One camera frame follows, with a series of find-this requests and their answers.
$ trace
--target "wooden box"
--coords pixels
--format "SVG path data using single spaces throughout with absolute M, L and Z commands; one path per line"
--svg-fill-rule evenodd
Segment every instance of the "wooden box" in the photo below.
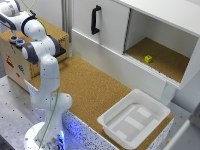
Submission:
M 61 62 L 69 57 L 69 35 L 64 31 L 58 29 L 47 21 L 38 18 L 46 28 L 47 34 L 54 37 L 60 43 L 61 47 L 66 50 L 66 53 L 57 57 L 58 62 Z M 39 75 L 40 67 L 39 64 L 31 64 L 24 59 L 22 50 L 17 48 L 15 45 L 10 44 L 9 38 L 12 36 L 10 30 L 0 33 L 0 51 L 5 67 L 6 74 L 17 82 L 21 87 L 27 90 L 27 86 L 24 83 L 24 79 L 29 81 L 35 76 Z M 19 39 L 25 40 L 26 43 L 32 40 L 21 32 L 17 32 Z

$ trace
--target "white wall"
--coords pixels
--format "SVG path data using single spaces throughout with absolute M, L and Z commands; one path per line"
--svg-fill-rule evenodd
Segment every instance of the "white wall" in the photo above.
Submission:
M 24 6 L 21 0 L 17 1 L 20 4 L 21 10 L 26 11 L 27 8 Z M 34 0 L 24 0 L 27 6 L 31 6 L 33 1 Z M 38 17 L 41 17 L 56 27 L 62 29 L 61 0 L 36 0 L 32 10 Z
M 192 112 L 200 102 L 200 71 L 180 91 L 177 92 L 173 102 Z

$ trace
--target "shelf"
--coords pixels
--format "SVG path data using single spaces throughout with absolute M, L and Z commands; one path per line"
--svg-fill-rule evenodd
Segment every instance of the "shelf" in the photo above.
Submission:
M 190 59 L 149 38 L 145 38 L 127 51 L 126 54 L 158 70 L 166 76 L 181 82 Z M 145 56 L 153 57 L 152 63 L 144 61 Z
M 115 0 L 152 18 L 200 36 L 200 6 L 187 0 Z

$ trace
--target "yellow object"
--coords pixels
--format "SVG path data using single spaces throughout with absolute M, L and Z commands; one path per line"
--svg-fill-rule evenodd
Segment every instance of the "yellow object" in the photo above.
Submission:
M 147 56 L 145 56 L 144 61 L 147 63 L 151 63 L 153 61 L 153 58 L 150 55 L 147 55 Z

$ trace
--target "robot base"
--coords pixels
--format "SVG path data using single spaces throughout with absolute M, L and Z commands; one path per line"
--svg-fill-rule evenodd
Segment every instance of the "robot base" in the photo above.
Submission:
M 24 137 L 25 150 L 49 150 L 47 145 L 41 146 L 41 148 L 39 149 L 40 142 L 38 140 L 35 140 L 36 135 L 38 134 L 38 132 L 44 124 L 45 122 L 35 124 L 26 132 L 26 135 Z

